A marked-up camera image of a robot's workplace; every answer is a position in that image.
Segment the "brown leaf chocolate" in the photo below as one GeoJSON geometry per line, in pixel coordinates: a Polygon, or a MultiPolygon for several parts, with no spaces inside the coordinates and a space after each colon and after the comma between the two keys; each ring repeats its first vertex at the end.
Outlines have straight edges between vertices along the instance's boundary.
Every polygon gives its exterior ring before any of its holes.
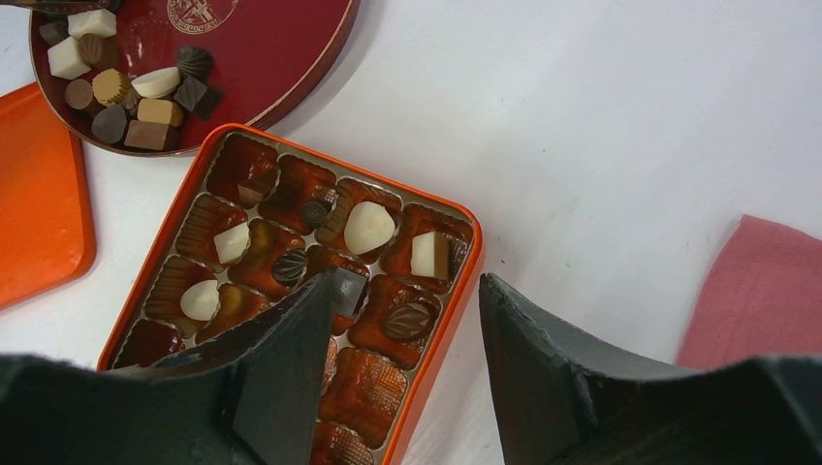
{"type": "Polygon", "coordinates": [[[408,342],[426,335],[432,325],[432,313],[420,302],[395,305],[381,323],[382,332],[398,342],[408,342]]]}

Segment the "dark leaf chocolate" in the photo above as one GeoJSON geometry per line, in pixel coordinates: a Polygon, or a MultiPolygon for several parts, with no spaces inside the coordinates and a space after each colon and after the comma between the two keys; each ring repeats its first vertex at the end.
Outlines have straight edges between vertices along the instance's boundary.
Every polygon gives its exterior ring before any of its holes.
{"type": "Polygon", "coordinates": [[[280,255],[270,269],[271,277],[283,286],[296,285],[307,267],[307,257],[304,248],[290,249],[280,255]]]}

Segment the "white rounded chocolate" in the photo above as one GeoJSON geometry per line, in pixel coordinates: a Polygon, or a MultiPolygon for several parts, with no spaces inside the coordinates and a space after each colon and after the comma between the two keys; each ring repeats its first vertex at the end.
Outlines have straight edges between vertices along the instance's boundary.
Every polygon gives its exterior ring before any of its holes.
{"type": "Polygon", "coordinates": [[[387,243],[394,231],[395,220],[383,205],[362,201],[351,210],[343,238],[352,254],[361,255],[387,243]]]}

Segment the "metal serving tongs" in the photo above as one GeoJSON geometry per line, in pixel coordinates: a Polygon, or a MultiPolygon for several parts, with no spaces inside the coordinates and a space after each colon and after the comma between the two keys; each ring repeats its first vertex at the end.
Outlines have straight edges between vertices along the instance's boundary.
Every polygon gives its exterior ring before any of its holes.
{"type": "Polygon", "coordinates": [[[50,15],[75,15],[89,11],[109,9],[111,7],[111,1],[1,0],[1,5],[18,7],[50,15]]]}

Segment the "dark ribbed chocolate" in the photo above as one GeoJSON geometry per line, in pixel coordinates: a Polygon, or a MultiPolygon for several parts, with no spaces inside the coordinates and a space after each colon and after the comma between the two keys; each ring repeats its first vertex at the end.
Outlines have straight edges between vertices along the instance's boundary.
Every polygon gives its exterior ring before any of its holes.
{"type": "Polygon", "coordinates": [[[332,206],[326,201],[310,200],[299,210],[300,220],[311,229],[319,228],[331,213],[332,206]]]}

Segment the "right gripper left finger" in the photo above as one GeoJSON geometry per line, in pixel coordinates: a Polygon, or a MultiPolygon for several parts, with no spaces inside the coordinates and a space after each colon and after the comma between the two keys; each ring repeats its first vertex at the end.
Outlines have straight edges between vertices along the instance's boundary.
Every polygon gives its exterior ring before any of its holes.
{"type": "Polygon", "coordinates": [[[332,277],[147,366],[1,359],[5,464],[305,464],[331,335],[332,277]]]}

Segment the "orange compartment chocolate box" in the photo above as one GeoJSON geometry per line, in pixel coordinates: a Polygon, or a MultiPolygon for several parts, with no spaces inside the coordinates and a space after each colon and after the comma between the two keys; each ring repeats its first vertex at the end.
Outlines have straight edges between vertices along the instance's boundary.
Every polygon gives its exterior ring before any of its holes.
{"type": "Polygon", "coordinates": [[[464,206],[240,124],[204,140],[98,361],[147,365],[326,270],[338,295],[314,464],[398,464],[467,306],[483,233],[464,206]]]}

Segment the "dark square chocolate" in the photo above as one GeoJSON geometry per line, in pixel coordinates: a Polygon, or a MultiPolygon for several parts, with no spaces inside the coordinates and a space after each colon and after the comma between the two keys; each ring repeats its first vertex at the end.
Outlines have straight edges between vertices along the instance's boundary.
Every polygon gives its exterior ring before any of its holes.
{"type": "Polygon", "coordinates": [[[331,267],[332,310],[336,315],[353,319],[366,295],[368,278],[339,266],[331,267]]]}

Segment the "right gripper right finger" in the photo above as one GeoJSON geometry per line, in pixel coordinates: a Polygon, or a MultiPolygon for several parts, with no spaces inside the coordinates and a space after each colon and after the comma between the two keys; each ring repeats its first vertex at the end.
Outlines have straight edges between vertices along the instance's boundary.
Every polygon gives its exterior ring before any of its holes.
{"type": "Polygon", "coordinates": [[[817,464],[821,360],[694,370],[605,342],[480,279],[490,391],[508,464],[817,464]]]}

